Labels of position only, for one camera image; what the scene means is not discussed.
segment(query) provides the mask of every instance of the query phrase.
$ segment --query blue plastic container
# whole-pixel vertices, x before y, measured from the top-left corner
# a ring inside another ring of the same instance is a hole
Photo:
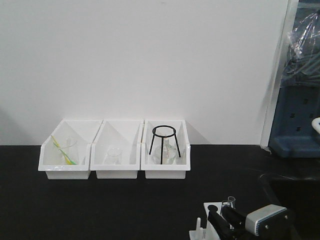
[[[320,88],[287,86],[279,91],[269,147],[283,158],[320,158],[320,136],[311,122],[320,117]]]

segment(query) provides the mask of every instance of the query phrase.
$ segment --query metal ring stand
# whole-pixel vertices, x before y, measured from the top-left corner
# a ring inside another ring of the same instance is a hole
[[[170,129],[173,130],[173,134],[171,134],[171,135],[159,135],[159,134],[156,134],[157,128],[170,128]],[[154,127],[154,128],[152,129],[152,134],[153,134],[153,136],[152,136],[152,141],[151,141],[151,147],[150,147],[149,155],[151,154],[151,150],[152,150],[152,146],[153,146],[153,144],[154,144],[155,136],[157,136],[158,138],[161,138],[161,164],[162,164],[163,153],[164,153],[164,139],[170,138],[170,137],[173,137],[173,136],[174,136],[175,143],[176,143],[176,148],[177,148],[178,153],[179,153],[179,158],[181,158],[176,132],[177,132],[177,131],[176,131],[176,129],[175,129],[173,126],[159,125],[159,126]]]

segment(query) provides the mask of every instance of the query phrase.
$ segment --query black countertop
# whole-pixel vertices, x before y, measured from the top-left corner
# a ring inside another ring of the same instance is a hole
[[[0,146],[0,239],[188,240],[203,203],[236,198],[247,214],[270,204],[261,177],[309,178],[315,159],[281,159],[253,145],[192,145],[186,179],[48,180],[40,146]]]

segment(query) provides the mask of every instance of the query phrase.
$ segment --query white door frame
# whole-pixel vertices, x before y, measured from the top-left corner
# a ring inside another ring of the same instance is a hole
[[[263,149],[268,147],[272,123],[275,116],[277,100],[280,90],[282,73],[285,69],[285,64],[287,62],[287,53],[289,48],[289,38],[288,33],[293,29],[296,13],[298,9],[299,0],[288,0],[288,5],[286,8],[285,18],[283,21],[282,34],[276,47],[274,54],[274,65],[273,72],[270,80],[270,94],[268,100],[268,106],[266,109],[260,146]]]

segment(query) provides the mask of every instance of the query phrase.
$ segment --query plastic bag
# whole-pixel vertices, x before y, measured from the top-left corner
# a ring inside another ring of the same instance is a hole
[[[289,34],[281,86],[320,87],[320,9],[300,8]]]

